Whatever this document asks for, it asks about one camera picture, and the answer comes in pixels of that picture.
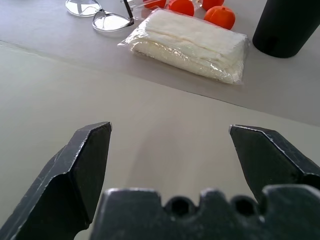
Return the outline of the clear frame eyeglasses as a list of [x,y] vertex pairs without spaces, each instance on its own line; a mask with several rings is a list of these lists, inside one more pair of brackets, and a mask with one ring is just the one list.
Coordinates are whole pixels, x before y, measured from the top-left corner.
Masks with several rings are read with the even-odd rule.
[[128,0],[120,1],[124,3],[128,17],[104,10],[97,0],[66,0],[65,7],[76,17],[93,17],[92,27],[96,31],[109,33],[120,31],[135,23]]

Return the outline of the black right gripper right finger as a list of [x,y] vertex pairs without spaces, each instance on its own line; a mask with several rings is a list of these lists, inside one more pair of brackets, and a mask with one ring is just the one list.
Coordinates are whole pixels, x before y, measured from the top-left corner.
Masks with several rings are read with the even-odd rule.
[[275,130],[231,125],[245,180],[257,201],[268,185],[308,185],[320,191],[320,166]]

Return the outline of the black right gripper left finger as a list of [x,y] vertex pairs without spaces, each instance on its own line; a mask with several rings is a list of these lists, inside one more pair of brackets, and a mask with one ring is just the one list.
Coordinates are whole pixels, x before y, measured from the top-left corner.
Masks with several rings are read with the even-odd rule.
[[43,167],[0,228],[0,240],[74,240],[93,222],[108,159],[110,122],[78,129]]

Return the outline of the clear plastic container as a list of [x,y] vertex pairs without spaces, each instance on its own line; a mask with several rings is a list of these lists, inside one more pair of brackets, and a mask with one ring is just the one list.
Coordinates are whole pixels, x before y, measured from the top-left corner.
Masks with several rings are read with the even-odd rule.
[[127,0],[127,2],[132,11],[142,9],[151,12],[165,9],[193,17],[196,10],[202,7],[204,0]]

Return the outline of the black cup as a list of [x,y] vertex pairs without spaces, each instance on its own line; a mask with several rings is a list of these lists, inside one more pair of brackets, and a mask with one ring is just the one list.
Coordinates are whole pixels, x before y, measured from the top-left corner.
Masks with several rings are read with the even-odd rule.
[[320,26],[320,0],[267,0],[252,43],[276,57],[295,56]]

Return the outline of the white towel in plastic bag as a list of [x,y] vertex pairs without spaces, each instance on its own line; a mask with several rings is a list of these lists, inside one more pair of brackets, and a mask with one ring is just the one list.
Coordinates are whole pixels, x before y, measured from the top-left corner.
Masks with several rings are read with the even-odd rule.
[[240,85],[249,40],[245,34],[158,8],[119,45],[202,77]]

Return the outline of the orange mandarin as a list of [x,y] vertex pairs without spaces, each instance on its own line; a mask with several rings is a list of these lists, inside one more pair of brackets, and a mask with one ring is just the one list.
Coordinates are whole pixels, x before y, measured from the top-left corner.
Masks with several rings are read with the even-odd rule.
[[222,6],[224,4],[225,0],[202,0],[202,8],[206,11],[209,9],[216,7],[216,6]]
[[167,0],[142,0],[143,6],[149,10],[155,10],[156,8],[163,9],[166,6]]
[[170,11],[193,17],[195,7],[190,0],[170,0],[166,8]]
[[236,16],[230,8],[221,5],[207,10],[204,20],[224,29],[231,30],[235,24]]

